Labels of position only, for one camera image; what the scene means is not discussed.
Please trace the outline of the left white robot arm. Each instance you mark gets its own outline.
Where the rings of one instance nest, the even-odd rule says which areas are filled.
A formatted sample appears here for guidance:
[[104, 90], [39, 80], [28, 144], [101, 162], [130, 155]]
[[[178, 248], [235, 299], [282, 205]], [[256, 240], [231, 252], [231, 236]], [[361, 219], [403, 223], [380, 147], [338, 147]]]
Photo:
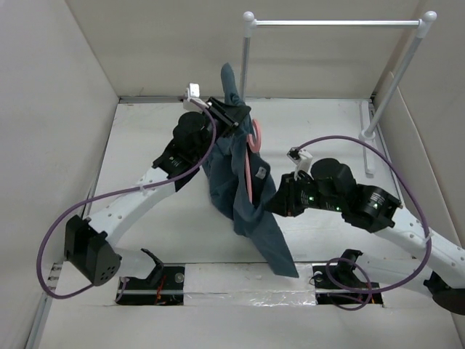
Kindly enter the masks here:
[[74, 216], [67, 221], [65, 257], [92, 286], [102, 286], [113, 277], [135, 278], [149, 289], [160, 284], [161, 260], [147, 249], [119, 249], [119, 240], [156, 204], [191, 181], [215, 142], [233, 136], [251, 111], [246, 105], [227, 105], [213, 97], [190, 102], [199, 111], [179, 117], [172, 140], [132, 190], [87, 218]]

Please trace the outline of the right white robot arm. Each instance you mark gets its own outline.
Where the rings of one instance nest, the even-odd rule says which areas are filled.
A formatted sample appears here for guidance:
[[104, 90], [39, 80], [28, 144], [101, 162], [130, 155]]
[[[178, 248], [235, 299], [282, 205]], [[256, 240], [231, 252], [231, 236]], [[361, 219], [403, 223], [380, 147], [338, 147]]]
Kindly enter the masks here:
[[338, 212], [346, 223], [397, 245], [419, 262], [388, 263], [347, 249], [325, 265], [317, 281], [324, 289], [361, 294], [364, 305], [376, 292], [404, 286], [451, 313], [464, 314], [464, 249], [435, 233], [424, 214], [414, 216], [390, 193], [356, 183], [350, 168], [336, 159], [321, 159], [309, 172], [297, 167], [283, 175], [265, 209], [283, 217], [305, 209]]

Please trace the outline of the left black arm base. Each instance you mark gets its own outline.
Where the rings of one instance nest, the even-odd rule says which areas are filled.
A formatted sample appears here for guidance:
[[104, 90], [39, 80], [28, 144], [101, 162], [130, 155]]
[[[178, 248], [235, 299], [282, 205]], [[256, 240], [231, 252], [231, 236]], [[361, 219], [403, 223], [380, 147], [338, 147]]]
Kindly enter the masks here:
[[184, 305], [185, 264], [165, 264], [147, 249], [141, 249], [155, 263], [147, 278], [125, 277], [119, 281], [118, 305]]

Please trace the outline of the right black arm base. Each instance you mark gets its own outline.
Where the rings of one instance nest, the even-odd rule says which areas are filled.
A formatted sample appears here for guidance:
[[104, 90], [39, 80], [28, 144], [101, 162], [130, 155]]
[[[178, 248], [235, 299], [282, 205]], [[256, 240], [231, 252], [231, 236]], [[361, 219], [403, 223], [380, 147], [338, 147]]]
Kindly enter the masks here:
[[379, 283], [371, 282], [368, 285], [367, 278], [357, 276], [359, 271], [353, 263], [357, 262], [363, 253], [355, 249], [346, 249], [342, 256], [335, 258], [332, 262], [326, 261], [316, 263], [312, 266], [313, 275], [309, 284], [315, 288], [315, 299], [317, 305], [335, 305], [343, 310], [359, 310], [363, 305], [383, 305], [382, 295], [373, 295], [351, 292], [335, 284], [329, 276], [338, 283], [353, 289], [378, 289]]

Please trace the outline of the teal t shirt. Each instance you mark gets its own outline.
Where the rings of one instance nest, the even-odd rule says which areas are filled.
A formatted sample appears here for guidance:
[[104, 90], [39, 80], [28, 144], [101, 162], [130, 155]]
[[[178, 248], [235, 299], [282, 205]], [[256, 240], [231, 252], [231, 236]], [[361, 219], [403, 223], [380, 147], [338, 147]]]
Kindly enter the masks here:
[[212, 204], [232, 220], [233, 230], [251, 240], [277, 276], [297, 278], [299, 273], [283, 232], [264, 205], [276, 193], [270, 165], [252, 151], [255, 140], [250, 115], [231, 137], [221, 137], [203, 164]]

